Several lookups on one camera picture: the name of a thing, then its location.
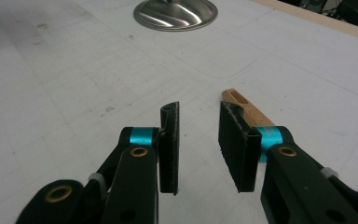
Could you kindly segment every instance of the blue tape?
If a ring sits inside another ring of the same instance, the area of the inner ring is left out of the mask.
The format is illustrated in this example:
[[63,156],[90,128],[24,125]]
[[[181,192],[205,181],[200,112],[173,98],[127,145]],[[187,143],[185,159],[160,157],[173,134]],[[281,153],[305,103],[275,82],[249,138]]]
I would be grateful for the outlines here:
[[132,128],[130,144],[152,146],[153,128]]
[[256,128],[262,135],[260,162],[266,162],[267,161],[266,153],[269,150],[269,148],[275,144],[283,143],[282,135],[279,129],[275,126],[256,127]]

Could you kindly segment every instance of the round metal disc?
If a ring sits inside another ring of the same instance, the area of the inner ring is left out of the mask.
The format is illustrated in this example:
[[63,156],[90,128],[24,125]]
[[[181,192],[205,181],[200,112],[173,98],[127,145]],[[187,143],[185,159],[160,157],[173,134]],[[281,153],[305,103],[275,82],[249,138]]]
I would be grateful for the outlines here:
[[149,0],[133,11],[143,26],[159,31],[185,31],[206,26],[217,16],[217,8],[207,0]]

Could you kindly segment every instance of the white tabletop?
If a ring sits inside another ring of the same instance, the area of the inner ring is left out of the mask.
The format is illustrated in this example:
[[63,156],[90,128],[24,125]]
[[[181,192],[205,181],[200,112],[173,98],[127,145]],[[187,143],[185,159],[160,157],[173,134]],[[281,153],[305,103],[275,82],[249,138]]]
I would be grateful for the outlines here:
[[0,0],[0,224],[47,183],[87,182],[125,126],[181,105],[179,193],[159,223],[267,223],[237,193],[217,142],[220,93],[235,88],[315,160],[358,189],[358,37],[246,0],[213,0],[211,25],[139,25],[134,0]]

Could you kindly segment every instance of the shiny metal object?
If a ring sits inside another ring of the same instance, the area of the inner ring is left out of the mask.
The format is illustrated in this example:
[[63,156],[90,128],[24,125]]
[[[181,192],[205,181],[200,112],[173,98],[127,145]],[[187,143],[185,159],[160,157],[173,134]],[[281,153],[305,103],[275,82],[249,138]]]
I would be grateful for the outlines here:
[[217,8],[207,0],[149,0],[138,5],[133,16],[150,29],[186,31],[213,22]]

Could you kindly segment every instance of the wooden stick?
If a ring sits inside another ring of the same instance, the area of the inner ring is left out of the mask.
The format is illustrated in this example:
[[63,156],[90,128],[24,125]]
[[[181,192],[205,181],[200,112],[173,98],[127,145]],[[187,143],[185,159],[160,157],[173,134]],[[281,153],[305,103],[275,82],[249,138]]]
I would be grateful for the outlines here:
[[251,126],[275,126],[257,107],[242,96],[235,89],[222,92],[223,99],[232,104],[240,105],[243,108],[243,118]]

